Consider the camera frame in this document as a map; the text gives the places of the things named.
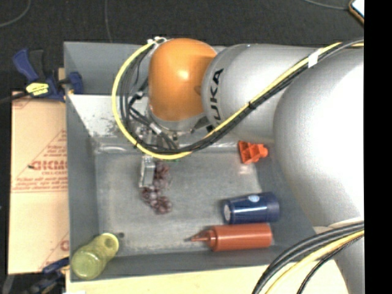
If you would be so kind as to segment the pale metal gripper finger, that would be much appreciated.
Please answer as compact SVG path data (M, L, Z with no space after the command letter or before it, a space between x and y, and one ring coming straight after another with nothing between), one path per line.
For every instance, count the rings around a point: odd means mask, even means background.
M154 181L154 174L156 169L156 163L153 157L143 155L140 166L140 178L139 187L152 187Z

